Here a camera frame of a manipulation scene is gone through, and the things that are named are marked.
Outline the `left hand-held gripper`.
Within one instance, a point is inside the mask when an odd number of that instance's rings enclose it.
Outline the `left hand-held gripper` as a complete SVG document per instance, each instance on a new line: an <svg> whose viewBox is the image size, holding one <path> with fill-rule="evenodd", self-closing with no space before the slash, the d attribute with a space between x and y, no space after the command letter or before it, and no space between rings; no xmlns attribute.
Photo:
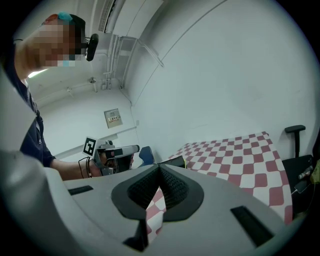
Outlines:
<svg viewBox="0 0 320 256"><path fill-rule="evenodd" d="M118 161L109 157L104 163L101 155L105 150L114 150L116 147L111 140L95 139L86 137L82 153L88 158L93 159L96 167L99 168L101 175L112 175L120 172ZM140 151L139 145L129 145L122 148L124 156L131 156Z"/></svg>

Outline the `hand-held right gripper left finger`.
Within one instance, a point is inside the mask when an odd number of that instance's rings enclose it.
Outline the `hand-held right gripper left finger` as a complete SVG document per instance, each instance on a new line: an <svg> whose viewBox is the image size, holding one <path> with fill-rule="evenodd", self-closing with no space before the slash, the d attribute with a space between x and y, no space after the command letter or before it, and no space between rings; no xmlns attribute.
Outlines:
<svg viewBox="0 0 320 256"><path fill-rule="evenodd" d="M159 185L158 166L147 165L118 174L65 182L68 189L92 189L71 196L80 213L73 213L72 232L88 256L159 256L149 243L147 207Z"/></svg>

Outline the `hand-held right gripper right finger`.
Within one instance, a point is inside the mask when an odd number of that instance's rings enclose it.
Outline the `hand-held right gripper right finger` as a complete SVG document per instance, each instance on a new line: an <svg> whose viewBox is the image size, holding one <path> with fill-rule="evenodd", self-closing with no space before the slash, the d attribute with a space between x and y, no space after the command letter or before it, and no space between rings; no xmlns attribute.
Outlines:
<svg viewBox="0 0 320 256"><path fill-rule="evenodd" d="M238 186L172 165L157 179L166 211L152 256L243 256L285 227L264 203Z"/></svg>

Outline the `person's left hand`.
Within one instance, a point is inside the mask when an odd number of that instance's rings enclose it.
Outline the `person's left hand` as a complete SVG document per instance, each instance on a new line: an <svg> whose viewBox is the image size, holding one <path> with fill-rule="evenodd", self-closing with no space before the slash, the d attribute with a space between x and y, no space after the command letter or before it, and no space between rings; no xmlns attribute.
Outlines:
<svg viewBox="0 0 320 256"><path fill-rule="evenodd" d="M115 160L108 159L105 152L100 152L99 158L103 166L108 167L110 169L114 169L116 167Z"/></svg>

